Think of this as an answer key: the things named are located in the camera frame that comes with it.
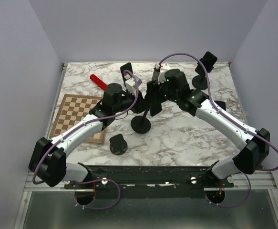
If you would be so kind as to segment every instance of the red marker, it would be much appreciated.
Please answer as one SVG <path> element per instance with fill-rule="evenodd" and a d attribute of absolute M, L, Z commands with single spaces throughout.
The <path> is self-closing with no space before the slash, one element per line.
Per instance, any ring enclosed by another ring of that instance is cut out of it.
<path fill-rule="evenodd" d="M 107 89 L 107 84 L 105 84 L 99 77 L 96 75 L 92 74 L 90 76 L 90 79 L 96 83 L 100 88 L 102 88 L 104 91 Z"/>

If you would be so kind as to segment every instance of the black round base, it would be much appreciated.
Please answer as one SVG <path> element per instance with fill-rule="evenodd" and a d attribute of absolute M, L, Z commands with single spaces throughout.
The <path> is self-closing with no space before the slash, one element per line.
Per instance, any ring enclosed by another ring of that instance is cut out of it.
<path fill-rule="evenodd" d="M 224 201 L 226 194 L 224 191 L 221 191 L 221 194 L 219 191 L 207 191 L 206 196 L 212 201 L 212 203 L 220 204 Z"/>
<path fill-rule="evenodd" d="M 112 154 L 117 155 L 117 156 L 123 155 L 123 154 L 126 152 L 126 151 L 122 151 L 122 152 L 116 154 L 116 153 L 114 152 L 114 150 L 113 150 L 111 144 L 109 145 L 109 149 L 110 149 L 110 152 L 111 152 Z"/>
<path fill-rule="evenodd" d="M 143 116 L 134 117 L 131 120 L 130 125 L 131 125 L 131 128 L 139 134 L 146 134 L 152 126 L 150 124 L 150 121 Z"/>
<path fill-rule="evenodd" d="M 197 75 L 192 79 L 192 85 L 196 89 L 205 90 L 207 89 L 206 77 L 202 75 Z"/>

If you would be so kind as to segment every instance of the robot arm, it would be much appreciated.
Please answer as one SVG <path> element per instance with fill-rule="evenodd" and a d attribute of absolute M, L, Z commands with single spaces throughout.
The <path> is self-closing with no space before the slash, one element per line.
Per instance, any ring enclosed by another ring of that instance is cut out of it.
<path fill-rule="evenodd" d="M 224 179 L 229 175 L 239 172 L 246 174 L 254 173 L 269 154 L 269 145 L 249 134 L 248 131 L 255 132 L 268 141 L 270 133 L 264 128 L 258 131 L 242 123 L 219 106 L 217 107 L 220 109 L 220 112 L 216 111 L 207 94 L 198 89 L 190 90 L 185 74 L 180 70 L 172 69 L 166 71 L 164 76 L 164 83 L 160 83 L 160 86 L 154 86 L 159 88 L 158 96 L 160 99 L 175 102 L 181 110 L 206 121 L 230 139 L 240 150 L 236 156 L 215 162 L 209 168 L 209 172 L 219 179 Z M 245 131 L 224 118 L 222 113 L 243 126 Z"/>
<path fill-rule="evenodd" d="M 134 83 L 132 78 L 128 79 L 126 84 L 128 84 L 128 81 L 131 82 L 130 85 Z M 50 187 L 61 181 L 82 182 L 89 173 L 87 167 L 79 163 L 76 165 L 66 163 L 66 158 L 87 138 L 109 126 L 115 120 L 115 114 L 128 110 L 134 101 L 135 96 L 130 92 L 123 91 L 119 84 L 112 83 L 108 85 L 103 94 L 103 99 L 77 125 L 50 140 L 43 137 L 37 141 L 30 160 L 29 170 L 34 172 L 37 165 L 40 164 L 37 176 Z M 141 108 L 135 105 L 132 111 L 139 113 Z"/>

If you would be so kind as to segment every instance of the black stand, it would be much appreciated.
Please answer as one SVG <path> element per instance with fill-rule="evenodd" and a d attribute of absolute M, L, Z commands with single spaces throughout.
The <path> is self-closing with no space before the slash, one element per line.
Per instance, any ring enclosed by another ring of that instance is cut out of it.
<path fill-rule="evenodd" d="M 203 75 L 197 75 L 192 79 L 192 85 L 196 89 L 205 90 L 207 89 L 206 77 Z"/>
<path fill-rule="evenodd" d="M 148 110 L 145 110 L 143 116 L 136 116 L 131 120 L 130 125 L 135 132 L 139 134 L 146 134 L 150 130 L 151 124 L 146 118 L 147 113 Z"/>

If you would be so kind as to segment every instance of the black object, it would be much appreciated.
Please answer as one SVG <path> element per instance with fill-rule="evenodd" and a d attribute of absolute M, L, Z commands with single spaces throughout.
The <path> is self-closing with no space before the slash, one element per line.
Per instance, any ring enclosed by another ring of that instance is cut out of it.
<path fill-rule="evenodd" d="M 118 134 L 116 136 L 113 136 L 109 139 L 110 142 L 110 151 L 114 155 L 122 155 L 126 152 L 128 145 L 127 142 L 124 140 L 122 134 Z"/>
<path fill-rule="evenodd" d="M 135 132 L 139 134 L 146 134 L 150 130 L 151 123 L 146 118 L 147 113 L 148 110 L 145 110 L 143 116 L 136 116 L 131 120 L 130 125 Z"/>
<path fill-rule="evenodd" d="M 160 88 L 160 94 L 169 101 L 180 101 L 190 93 L 190 86 L 187 83 L 184 72 L 179 69 L 171 69 L 165 73 L 164 83 Z"/>
<path fill-rule="evenodd" d="M 134 101 L 134 96 L 122 90 L 122 87 L 117 83 L 111 83 L 104 91 L 103 99 L 89 111 L 90 115 L 95 115 L 98 118 L 112 116 L 117 112 L 126 110 Z M 102 120 L 103 130 L 108 127 L 114 118 Z"/>
<path fill-rule="evenodd" d="M 206 71 L 210 73 L 214 68 L 213 65 L 216 63 L 217 57 L 214 56 L 211 52 L 206 52 L 203 58 L 200 59 L 200 61 L 206 68 Z M 199 63 L 197 64 L 198 66 L 196 67 L 195 72 L 198 73 L 198 75 L 192 79 L 192 85 L 196 89 L 205 90 L 207 89 L 206 74 L 202 66 Z"/>
<path fill-rule="evenodd" d="M 262 128 L 257 135 L 270 141 L 270 133 Z M 233 158 L 235 166 L 246 174 L 253 174 L 269 154 L 269 145 L 257 137 L 247 140 L 247 145 Z"/>
<path fill-rule="evenodd" d="M 129 79 L 130 76 L 124 75 L 124 71 L 128 70 L 133 74 L 133 67 L 131 65 L 130 62 L 124 64 L 123 66 L 120 67 L 121 70 L 121 74 L 122 74 L 122 79 L 124 82 L 124 86 L 126 87 L 126 80 Z M 142 81 L 137 78 L 136 76 L 134 76 L 137 80 L 137 82 L 140 84 Z M 134 95 L 132 95 L 131 93 L 129 93 L 129 91 L 124 92 L 124 95 L 130 99 L 132 99 L 132 101 L 134 100 Z M 135 105 L 133 106 L 133 108 L 131 109 L 132 112 L 134 112 L 135 114 L 139 114 L 142 113 L 143 111 L 145 111 L 146 109 L 149 108 L 149 103 L 147 100 L 145 100 L 142 96 L 142 92 L 139 91 L 139 96 L 137 99 L 137 102 L 135 103 Z"/>
<path fill-rule="evenodd" d="M 233 187 L 227 179 L 210 184 L 206 179 L 208 167 L 193 166 L 85 166 L 89 175 L 85 181 L 95 179 L 114 180 L 121 189 L 121 198 L 204 198 L 204 188 Z M 93 189 L 93 184 L 82 185 L 70 183 L 65 189 Z M 85 193 L 91 200 L 91 193 Z M 114 199 L 117 196 L 116 186 L 111 182 L 97 183 L 96 199 Z"/>
<path fill-rule="evenodd" d="M 225 191 L 221 191 L 221 193 L 219 191 L 207 191 L 206 196 L 212 203 L 220 204 L 225 200 L 226 194 Z"/>
<path fill-rule="evenodd" d="M 150 116 L 153 117 L 162 111 L 161 103 L 165 102 L 167 99 L 164 99 L 160 94 L 160 87 L 157 83 L 157 80 L 150 81 L 146 84 L 146 96 L 145 100 L 149 102 L 150 108 Z"/>
<path fill-rule="evenodd" d="M 39 161 L 47 150 L 52 146 L 50 140 L 42 137 L 36 142 L 30 163 L 29 170 L 34 172 Z M 50 187 L 54 187 L 62 181 L 67 172 L 66 154 L 63 148 L 55 147 L 47 156 L 37 172 L 37 176 Z"/>
<path fill-rule="evenodd" d="M 95 192 L 76 192 L 74 193 L 74 199 L 80 205 L 88 205 L 90 204 L 95 198 Z"/>
<path fill-rule="evenodd" d="M 214 102 L 224 111 L 226 111 L 226 103 L 224 101 L 214 100 Z"/>

